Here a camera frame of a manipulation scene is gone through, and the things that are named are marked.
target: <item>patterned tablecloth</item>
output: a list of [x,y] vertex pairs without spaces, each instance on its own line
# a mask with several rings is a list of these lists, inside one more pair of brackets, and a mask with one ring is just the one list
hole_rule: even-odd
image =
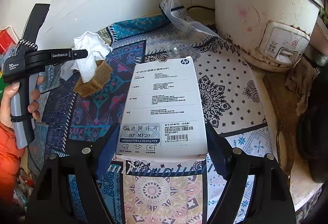
[[[79,74],[68,82],[60,80],[59,87],[50,91],[42,117],[49,127],[40,128],[43,133],[37,133],[36,140],[45,144],[41,155],[64,156],[68,141],[70,147],[78,140],[94,142],[111,124],[121,122],[135,64],[166,60],[167,45],[182,39],[197,51],[193,60],[205,121],[247,154],[272,152],[274,141],[255,80],[242,56],[209,28],[203,26],[205,32],[199,32],[201,26],[178,0],[164,0],[160,6],[163,15],[114,23],[98,32],[114,48],[106,57],[112,76],[101,91],[86,98],[76,95],[73,88]],[[75,176],[69,182],[75,214],[87,222]],[[254,176],[249,176],[235,223],[245,217],[253,182]],[[117,223],[191,224],[206,223],[226,181],[209,156],[203,162],[186,163],[126,162],[114,156],[97,183]]]

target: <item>finger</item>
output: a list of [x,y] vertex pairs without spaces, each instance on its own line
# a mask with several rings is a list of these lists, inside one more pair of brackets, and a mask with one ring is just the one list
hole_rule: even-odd
[[38,89],[34,89],[32,92],[31,92],[31,99],[33,100],[33,101],[35,101],[35,100],[38,100],[39,99],[39,97],[40,97],[40,91],[38,90]]
[[40,112],[39,111],[34,111],[32,113],[32,116],[33,116],[34,119],[39,119],[40,118]]
[[37,101],[33,101],[28,107],[27,107],[27,110],[30,112],[30,113],[33,113],[34,111],[38,110],[39,108],[39,104]]
[[10,99],[18,92],[18,88],[19,82],[5,87],[1,100],[1,108],[3,110],[10,110]]
[[38,80],[36,81],[37,85],[40,85],[42,82],[44,81],[44,77],[43,76],[39,76]]

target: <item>silver screw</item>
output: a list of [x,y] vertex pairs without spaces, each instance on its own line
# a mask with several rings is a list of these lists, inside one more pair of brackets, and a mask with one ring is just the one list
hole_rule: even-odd
[[274,155],[271,154],[271,153],[268,153],[267,158],[270,159],[270,160],[274,160]]
[[89,154],[91,152],[91,149],[89,147],[85,147],[82,150],[82,154]]
[[53,160],[57,157],[57,154],[56,153],[52,153],[49,155],[49,159]]
[[232,149],[232,152],[236,155],[240,155],[242,153],[242,150],[240,148],[236,147],[236,148]]

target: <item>white tissue paper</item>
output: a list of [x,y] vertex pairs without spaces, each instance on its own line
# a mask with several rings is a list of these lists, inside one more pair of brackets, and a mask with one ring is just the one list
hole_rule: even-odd
[[68,80],[73,75],[73,70],[77,69],[81,73],[84,83],[90,81],[96,73],[96,61],[104,60],[113,50],[108,43],[105,43],[99,34],[85,32],[80,37],[74,38],[73,50],[86,49],[88,56],[86,58],[68,61],[61,67],[60,77]]

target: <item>barcode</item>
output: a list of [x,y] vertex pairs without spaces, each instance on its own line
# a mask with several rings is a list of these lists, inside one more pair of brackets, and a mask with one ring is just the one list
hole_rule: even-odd
[[193,130],[193,126],[165,127],[165,132]]
[[188,140],[188,134],[178,134],[178,135],[168,135],[166,138],[167,142],[178,141],[178,140]]

